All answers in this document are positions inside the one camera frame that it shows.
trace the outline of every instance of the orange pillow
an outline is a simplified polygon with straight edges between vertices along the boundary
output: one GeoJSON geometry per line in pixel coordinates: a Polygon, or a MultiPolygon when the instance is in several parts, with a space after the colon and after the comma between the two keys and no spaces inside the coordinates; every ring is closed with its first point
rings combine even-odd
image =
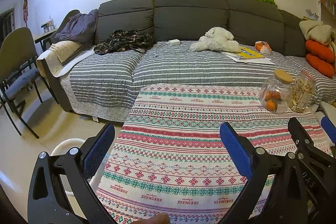
{"type": "Polygon", "coordinates": [[[335,74],[334,67],[324,60],[319,59],[317,56],[312,54],[306,55],[307,62],[316,70],[318,70],[323,75],[333,78],[335,74]]]}
{"type": "Polygon", "coordinates": [[[306,41],[307,50],[318,56],[320,59],[327,61],[328,63],[333,63],[335,61],[335,54],[327,46],[324,46],[316,41],[307,40],[306,41]]]}

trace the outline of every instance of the sofa backrest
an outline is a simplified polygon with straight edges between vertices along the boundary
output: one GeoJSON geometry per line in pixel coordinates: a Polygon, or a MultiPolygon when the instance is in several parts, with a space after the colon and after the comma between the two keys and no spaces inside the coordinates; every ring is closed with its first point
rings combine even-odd
{"type": "Polygon", "coordinates": [[[283,53],[284,24],[278,8],[257,0],[227,0],[228,31],[238,42],[254,46],[266,41],[272,50],[283,53]]]}
{"type": "Polygon", "coordinates": [[[284,24],[285,39],[283,41],[283,54],[292,55],[298,57],[306,56],[306,40],[303,36],[299,23],[301,18],[286,12],[279,10],[284,24]]]}
{"type": "Polygon", "coordinates": [[[197,41],[212,27],[227,28],[226,0],[154,0],[154,36],[197,41]]]}
{"type": "Polygon", "coordinates": [[[158,41],[197,41],[212,27],[241,44],[267,41],[272,50],[305,56],[300,18],[257,0],[111,0],[100,5],[95,43],[114,30],[137,29],[158,41]]]}
{"type": "Polygon", "coordinates": [[[115,30],[139,30],[153,35],[153,0],[111,0],[98,9],[95,43],[106,40],[115,30]]]}

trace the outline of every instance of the blue gripper pad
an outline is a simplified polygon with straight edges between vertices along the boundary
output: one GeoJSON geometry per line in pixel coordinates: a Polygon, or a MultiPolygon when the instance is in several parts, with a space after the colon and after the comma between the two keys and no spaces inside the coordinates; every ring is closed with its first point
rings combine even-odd
{"type": "Polygon", "coordinates": [[[329,138],[333,143],[336,143],[336,128],[328,117],[323,117],[321,120],[321,126],[324,131],[328,134],[329,138]]]}
{"type": "Polygon", "coordinates": [[[219,134],[222,143],[237,167],[239,174],[250,180],[253,175],[252,160],[244,147],[225,123],[221,125],[219,134]]]}
{"type": "Polygon", "coordinates": [[[87,143],[92,146],[90,145],[90,148],[83,158],[83,175],[85,179],[92,178],[95,175],[107,151],[112,145],[114,137],[114,126],[112,124],[107,124],[96,137],[92,137],[92,140],[90,140],[91,138],[87,140],[87,143]]]}

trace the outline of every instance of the gray sofa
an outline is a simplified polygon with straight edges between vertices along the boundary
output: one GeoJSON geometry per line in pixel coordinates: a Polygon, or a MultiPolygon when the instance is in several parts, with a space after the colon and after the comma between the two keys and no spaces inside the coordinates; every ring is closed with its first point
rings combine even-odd
{"type": "MultiPolygon", "coordinates": [[[[276,66],[236,63],[210,51],[157,56],[154,47],[145,54],[129,51],[93,55],[61,79],[54,78],[46,64],[44,68],[65,111],[122,122],[145,85],[261,86],[277,67],[295,76],[302,67],[284,56],[305,62],[300,21],[275,5],[257,0],[112,0],[99,7],[94,43],[105,40],[117,29],[137,29],[159,42],[179,39],[188,44],[219,26],[244,45],[253,47],[256,41],[267,41],[274,51],[272,61],[276,66]]],[[[322,76],[311,103],[318,105],[334,96],[335,91],[336,80],[322,76]]]]}

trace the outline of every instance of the plastic bag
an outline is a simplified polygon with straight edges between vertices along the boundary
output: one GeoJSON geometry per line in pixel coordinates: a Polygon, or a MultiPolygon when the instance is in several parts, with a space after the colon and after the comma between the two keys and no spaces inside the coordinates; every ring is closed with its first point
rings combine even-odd
{"type": "Polygon", "coordinates": [[[271,55],[271,47],[265,41],[257,41],[255,43],[255,48],[262,54],[271,55]]]}

